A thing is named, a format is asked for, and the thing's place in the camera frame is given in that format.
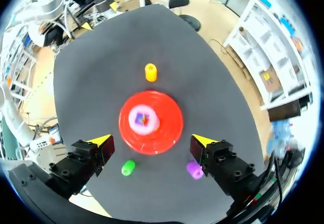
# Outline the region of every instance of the floor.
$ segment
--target floor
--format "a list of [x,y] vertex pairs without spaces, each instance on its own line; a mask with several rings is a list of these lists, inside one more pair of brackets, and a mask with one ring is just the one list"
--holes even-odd
[[[138,0],[124,4],[123,0],[117,1],[121,2],[121,11],[139,7]],[[234,28],[238,17],[224,5],[218,2],[211,2],[211,0],[190,0],[190,5],[182,8],[182,13],[192,15],[201,22],[199,34],[223,61],[236,81],[252,112],[263,155],[265,156],[271,124],[267,111],[260,110],[261,96],[253,81],[247,80],[237,63],[228,54],[225,54],[224,48],[221,49],[217,42],[211,40],[215,39],[222,44]],[[29,124],[41,123],[45,119],[56,115],[53,95],[53,67],[54,53],[50,48],[41,48],[37,52],[37,63],[32,71],[31,83],[33,92],[20,108],[24,119]],[[77,195],[72,196],[70,201],[95,213],[108,216],[92,197]]]

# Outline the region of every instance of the chair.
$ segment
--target chair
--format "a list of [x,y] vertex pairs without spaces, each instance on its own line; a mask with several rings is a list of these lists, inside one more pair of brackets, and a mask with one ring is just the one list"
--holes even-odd
[[183,15],[181,12],[181,7],[189,5],[189,0],[170,0],[169,1],[169,8],[174,9],[174,8],[180,8],[180,15],[179,17],[183,19],[185,22],[187,22],[195,31],[199,31],[201,28],[200,22],[190,16],[190,15]]

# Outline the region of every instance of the cable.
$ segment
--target cable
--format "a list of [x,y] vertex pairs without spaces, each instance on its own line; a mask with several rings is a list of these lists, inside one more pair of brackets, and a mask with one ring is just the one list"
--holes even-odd
[[268,167],[265,170],[263,178],[261,179],[260,183],[254,190],[254,192],[250,196],[248,196],[248,198],[240,206],[238,206],[232,213],[230,213],[227,217],[225,217],[220,223],[226,223],[227,221],[231,220],[232,218],[234,218],[235,216],[240,214],[243,210],[246,209],[246,207],[249,205],[249,203],[256,197],[256,195],[259,193],[261,188],[264,187],[265,183],[267,183],[267,181],[269,179],[269,176],[271,174],[271,169],[272,169],[272,166],[274,163],[274,158],[275,158],[274,151],[272,151]]
[[232,55],[230,55],[229,53],[228,53],[228,51],[226,50],[226,48],[219,42],[219,41],[217,41],[216,39],[210,39],[209,40],[209,45],[210,45],[210,42],[211,41],[215,41],[215,42],[217,42],[220,46],[221,46],[221,52],[223,53],[223,54],[227,54],[228,56],[230,56],[233,60],[235,60],[235,58],[232,56]]
[[72,38],[72,35],[71,35],[71,33],[70,33],[70,31],[68,31],[62,24],[60,24],[59,22],[57,22],[57,21],[54,21],[54,20],[46,20],[46,21],[48,21],[48,22],[50,22],[50,23],[53,23],[54,25],[57,25],[57,26],[59,26],[66,34],[67,34],[67,36],[69,37],[69,38]]
[[[287,164],[290,161],[290,156],[288,154],[285,155],[280,169],[278,170],[278,173],[283,173],[287,169]],[[257,202],[255,202],[253,205],[249,205],[246,210],[242,213],[240,213],[238,216],[234,217],[233,219],[225,218],[218,223],[221,224],[228,224],[228,223],[235,223],[240,224],[244,223],[247,219],[251,218],[262,206],[264,206],[269,199],[275,194],[277,191],[277,184],[273,183],[272,186],[258,199]]]
[[81,195],[86,196],[86,197],[93,197],[91,195],[84,195],[84,194],[81,194]]
[[39,128],[38,129],[35,129],[35,133],[36,134],[38,134],[38,133],[40,133],[42,130],[43,130],[43,128],[44,128],[44,126],[48,123],[48,122],[50,122],[51,120],[55,120],[55,119],[57,119],[57,116],[53,116],[53,117],[50,117],[49,119],[46,119],[40,126],[39,126]]
[[274,167],[275,167],[275,175],[277,177],[277,184],[278,184],[278,189],[279,189],[279,204],[280,205],[282,203],[282,187],[281,187],[281,177],[279,174],[279,167],[278,167],[278,159],[277,157],[274,160]]

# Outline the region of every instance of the red plate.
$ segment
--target red plate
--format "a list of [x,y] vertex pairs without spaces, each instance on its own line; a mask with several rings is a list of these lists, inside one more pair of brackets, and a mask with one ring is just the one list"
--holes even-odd
[[[159,118],[159,128],[149,135],[136,134],[130,127],[128,115],[139,104],[151,107]],[[119,114],[119,131],[124,141],[138,153],[161,154],[178,141],[183,128],[180,108],[168,95],[158,91],[144,91],[130,97]]]

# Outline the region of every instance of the box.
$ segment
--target box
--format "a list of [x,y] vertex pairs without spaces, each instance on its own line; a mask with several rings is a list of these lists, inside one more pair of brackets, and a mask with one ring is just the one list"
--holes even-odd
[[261,72],[260,76],[267,92],[274,92],[282,89],[280,80],[272,66],[270,66],[266,71]]

